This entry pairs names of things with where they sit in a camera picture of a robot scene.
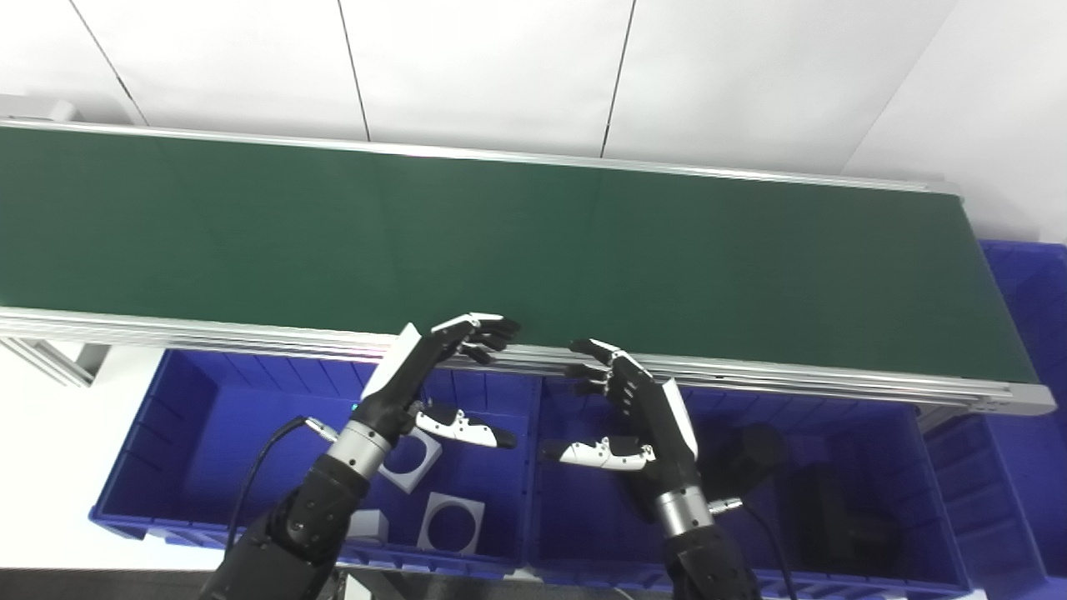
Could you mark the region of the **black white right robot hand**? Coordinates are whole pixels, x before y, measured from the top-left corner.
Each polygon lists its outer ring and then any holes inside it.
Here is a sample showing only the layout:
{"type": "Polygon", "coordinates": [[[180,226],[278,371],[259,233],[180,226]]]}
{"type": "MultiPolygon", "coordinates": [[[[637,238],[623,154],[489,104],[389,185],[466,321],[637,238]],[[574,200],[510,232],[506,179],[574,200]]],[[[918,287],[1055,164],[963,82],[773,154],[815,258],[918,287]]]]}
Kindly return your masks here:
{"type": "Polygon", "coordinates": [[[575,391],[609,400],[630,425],[625,435],[576,441],[548,440],[544,460],[636,473],[649,498],[700,490],[699,448],[689,411],[674,378],[663,381],[628,351],[595,338],[574,340],[569,349],[598,364],[571,364],[566,376],[577,379],[575,391]]]}

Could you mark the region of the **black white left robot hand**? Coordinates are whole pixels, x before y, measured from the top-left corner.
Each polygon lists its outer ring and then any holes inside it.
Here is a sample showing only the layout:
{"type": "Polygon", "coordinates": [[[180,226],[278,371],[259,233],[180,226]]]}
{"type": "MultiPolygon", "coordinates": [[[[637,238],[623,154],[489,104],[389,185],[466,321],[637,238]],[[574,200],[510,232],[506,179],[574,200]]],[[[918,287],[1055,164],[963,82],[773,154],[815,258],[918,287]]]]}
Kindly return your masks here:
{"type": "Polygon", "coordinates": [[[515,448],[517,437],[488,425],[448,402],[425,402],[424,381],[453,356],[489,365],[517,337],[521,326],[492,312],[466,312],[431,327],[426,333],[407,323],[395,344],[363,386],[352,419],[389,443],[413,429],[478,447],[515,448]]]}

